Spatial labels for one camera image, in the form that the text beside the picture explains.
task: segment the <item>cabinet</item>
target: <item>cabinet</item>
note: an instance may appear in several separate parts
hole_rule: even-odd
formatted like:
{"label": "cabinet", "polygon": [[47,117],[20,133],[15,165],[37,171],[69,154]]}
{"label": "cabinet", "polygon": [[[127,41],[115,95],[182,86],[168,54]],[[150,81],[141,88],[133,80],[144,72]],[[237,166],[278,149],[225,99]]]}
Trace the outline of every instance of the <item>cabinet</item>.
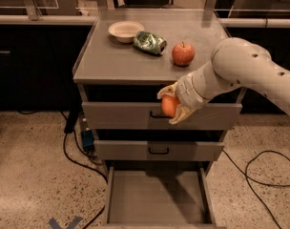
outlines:
{"label": "cabinet", "polygon": [[0,25],[0,111],[68,110],[89,26]]}
{"label": "cabinet", "polygon": [[[112,23],[133,20],[164,37],[164,54],[138,51],[108,35]],[[103,228],[216,228],[205,175],[241,105],[224,95],[177,125],[163,115],[157,92],[196,70],[227,37],[213,14],[199,10],[105,10],[80,54],[74,82],[94,146],[109,170]],[[197,56],[187,68],[171,61],[178,41]]]}

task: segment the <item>drawer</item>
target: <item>drawer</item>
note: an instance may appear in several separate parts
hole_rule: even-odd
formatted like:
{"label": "drawer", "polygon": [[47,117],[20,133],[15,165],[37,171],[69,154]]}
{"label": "drawer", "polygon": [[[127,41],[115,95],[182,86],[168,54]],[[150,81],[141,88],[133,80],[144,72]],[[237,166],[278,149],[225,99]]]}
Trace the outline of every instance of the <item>drawer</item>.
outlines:
{"label": "drawer", "polygon": [[95,140],[97,155],[103,160],[215,161],[222,142],[159,142]]}
{"label": "drawer", "polygon": [[219,228],[197,163],[116,161],[109,171],[99,228]]}
{"label": "drawer", "polygon": [[84,102],[83,110],[91,129],[229,130],[241,105],[210,103],[176,125],[169,124],[160,103]]}

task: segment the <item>white robot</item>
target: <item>white robot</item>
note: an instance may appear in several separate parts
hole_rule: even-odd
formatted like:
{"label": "white robot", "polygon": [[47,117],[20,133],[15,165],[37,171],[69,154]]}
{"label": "white robot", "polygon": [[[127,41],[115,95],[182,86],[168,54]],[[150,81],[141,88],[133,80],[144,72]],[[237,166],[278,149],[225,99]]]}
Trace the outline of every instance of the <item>white robot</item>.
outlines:
{"label": "white robot", "polygon": [[165,94],[178,97],[176,116],[170,120],[176,124],[215,96],[239,87],[262,94],[290,115],[290,71],[274,63],[263,47],[239,38],[221,41],[210,61],[161,89],[157,98]]}

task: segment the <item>speckled floor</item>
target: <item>speckled floor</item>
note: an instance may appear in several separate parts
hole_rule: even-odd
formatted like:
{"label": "speckled floor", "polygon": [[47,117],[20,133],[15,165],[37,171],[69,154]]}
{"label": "speckled floor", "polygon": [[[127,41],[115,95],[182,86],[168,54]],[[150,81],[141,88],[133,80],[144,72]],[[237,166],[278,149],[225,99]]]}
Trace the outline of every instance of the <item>speckled floor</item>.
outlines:
{"label": "speckled floor", "polygon": [[[63,154],[64,126],[60,113],[0,113],[0,228],[82,228],[103,206],[104,179]],[[264,150],[290,157],[290,118],[240,115],[225,144],[225,151],[241,169]],[[95,167],[77,150],[73,135],[66,145],[72,158]],[[264,182],[290,183],[290,163],[265,154],[250,166],[249,174]],[[280,226],[289,229],[290,188],[251,183]],[[225,154],[213,165],[208,184],[217,225],[278,228]]]}

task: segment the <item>black handle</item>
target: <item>black handle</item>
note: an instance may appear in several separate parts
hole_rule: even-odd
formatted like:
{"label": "black handle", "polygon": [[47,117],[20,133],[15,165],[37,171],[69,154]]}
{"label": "black handle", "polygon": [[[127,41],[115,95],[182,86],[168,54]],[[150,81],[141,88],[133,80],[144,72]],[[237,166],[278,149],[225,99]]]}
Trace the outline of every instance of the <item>black handle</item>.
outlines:
{"label": "black handle", "polygon": [[165,155],[168,155],[170,153],[170,149],[167,148],[165,152],[153,152],[151,150],[151,148],[148,148],[148,153],[151,155],[165,156]]}
{"label": "black handle", "polygon": [[169,116],[166,115],[154,115],[152,111],[150,111],[150,116],[151,118],[170,118]]}

